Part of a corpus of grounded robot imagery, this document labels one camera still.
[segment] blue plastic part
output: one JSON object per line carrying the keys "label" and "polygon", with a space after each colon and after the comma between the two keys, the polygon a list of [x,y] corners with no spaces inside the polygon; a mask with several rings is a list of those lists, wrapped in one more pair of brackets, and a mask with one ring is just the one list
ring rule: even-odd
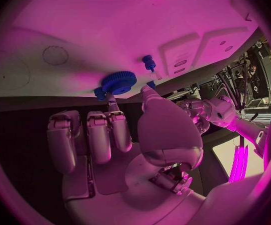
{"label": "blue plastic part", "polygon": [[106,99],[106,93],[102,90],[102,87],[96,88],[94,93],[98,101],[103,101]]}
{"label": "blue plastic part", "polygon": [[145,67],[147,70],[151,70],[154,73],[154,68],[156,67],[156,63],[152,60],[151,55],[144,56],[142,58],[143,63],[145,63]]}
{"label": "blue plastic part", "polygon": [[156,84],[154,83],[154,81],[147,82],[147,85],[154,90],[156,89]]}
{"label": "blue plastic part", "polygon": [[102,90],[113,95],[127,93],[137,82],[136,75],[131,71],[119,71],[102,80]]}

